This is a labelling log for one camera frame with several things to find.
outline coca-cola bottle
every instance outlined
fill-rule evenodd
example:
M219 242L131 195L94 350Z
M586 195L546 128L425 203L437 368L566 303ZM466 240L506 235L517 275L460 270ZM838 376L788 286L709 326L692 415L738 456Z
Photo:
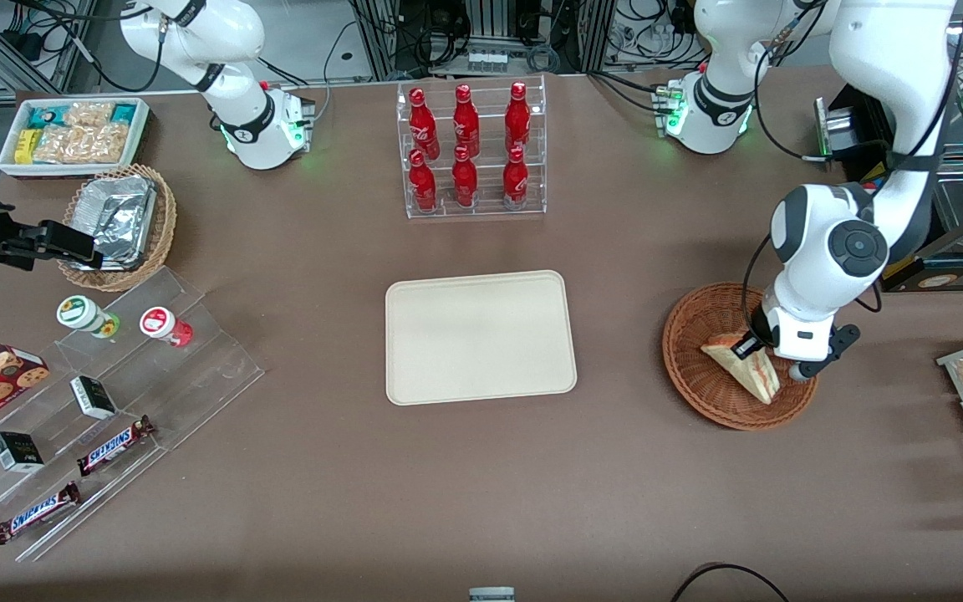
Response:
M507 153L504 166L504 206L512 211L522 209L527 203L527 178L530 171L522 163L522 147L512 148Z
M464 145L470 156L482 152L482 133L478 126L478 109L471 102L471 87L456 85L456 113L451 116L456 127L456 144Z
M478 198L478 170L471 161L465 145L456 147L456 164L451 167L451 179L456 183L456 202L463 209L471 209Z
M423 213L435 212L436 180L433 179L433 172L425 164L425 156L420 150L411 149L408 157L411 161L408 179L411 180L411 193L415 197L418 211Z
M421 88L412 88L408 98L411 99L411 137L414 138L415 148L421 149L426 159L434 161L441 155L441 144L436 141L433 111L425 106L425 92Z
M530 106L527 105L527 85L516 81L512 84L512 102L504 114L504 145L507 152L520 145L527 148L530 141Z

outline table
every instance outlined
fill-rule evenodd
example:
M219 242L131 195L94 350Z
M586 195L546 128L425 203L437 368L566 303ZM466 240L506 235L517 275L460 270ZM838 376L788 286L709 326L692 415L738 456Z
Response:
M790 426L707 422L660 364L666 313L741 279L793 186L839 176L757 126L695 156L591 80L548 85L549 213L484 224L406 221L394 85L336 88L313 152L269 172L226 153L199 95L149 96L145 163L180 203L169 264L268 373L38 563L0 549L0 599L655 601L731 561L797 601L963 601L963 415L934 365L963 348L963 293L845 309L864 336ZM765 118L809 151L811 100L839 87L773 69ZM3 178L0 198L57 217L76 186ZM566 279L576 389L385 399L387 287L535 269ZM765 254L754 284L777 270ZM76 291L50 263L0 267L0 342L60 338L54 306ZM684 599L765 591L714 573Z

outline beige tray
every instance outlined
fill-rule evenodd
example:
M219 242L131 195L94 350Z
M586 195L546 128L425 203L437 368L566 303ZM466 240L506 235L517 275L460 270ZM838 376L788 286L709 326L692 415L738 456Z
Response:
M385 294L394 404L566 393L577 381L557 272L398 282Z

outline wicker basket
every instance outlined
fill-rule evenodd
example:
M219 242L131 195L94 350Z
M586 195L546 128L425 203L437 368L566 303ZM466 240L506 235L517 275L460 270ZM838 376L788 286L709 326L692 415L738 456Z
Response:
M163 263L166 262L166 256L169 255L169 247L173 243L173 227L176 226L176 201L173 201L173 191L169 190L165 180L161 179L157 171L145 165L130 165L114 171L107 171L106 174L99 174L95 178L123 178L123 176L144 176L158 186L154 216L150 220L150 235L145 249L146 259L138 269L130 272L85 272L73 270L65 266L65 263L58 262L58 267L65 274L65 277L77 286L102 290L104 293L119 293L122 290L129 290L155 273L158 268L163 266ZM73 210L76 209L79 196L80 191L77 191L73 195L73 201L69 203L69 208L65 210L66 224L73 220Z
M759 305L760 290L748 290L750 308ZM711 336L744 332L741 284L718 283L698 288L680 299L664 327L664 363L675 388L693 409L723 426L741 431L761 431L786 424L813 400L815 378L797 382L790 378L792 362L768 354L779 374L779 392L770 405L762 404L744 386L701 350Z

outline snickers bar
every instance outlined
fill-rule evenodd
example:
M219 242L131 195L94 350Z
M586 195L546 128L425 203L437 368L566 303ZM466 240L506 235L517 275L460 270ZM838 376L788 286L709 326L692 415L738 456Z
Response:
M141 438L148 436L150 433L154 433L154 426L150 423L148 416L144 415L110 441L103 443L102 446L85 455L85 457L81 457L77 461L77 466L80 467L80 476L91 475L97 467L114 460L115 457L133 446L133 443L140 441Z
M12 540L12 538L17 537L17 534L21 533L24 529L31 527L39 521L43 521L50 517L51 514L54 514L54 512L69 506L69 504L80 505L80 489L77 488L77 484L73 483L73 481L69 481L69 484L65 485L62 491L35 504L35 506L24 511L23 514L14 517L12 521L0 523L0 545Z

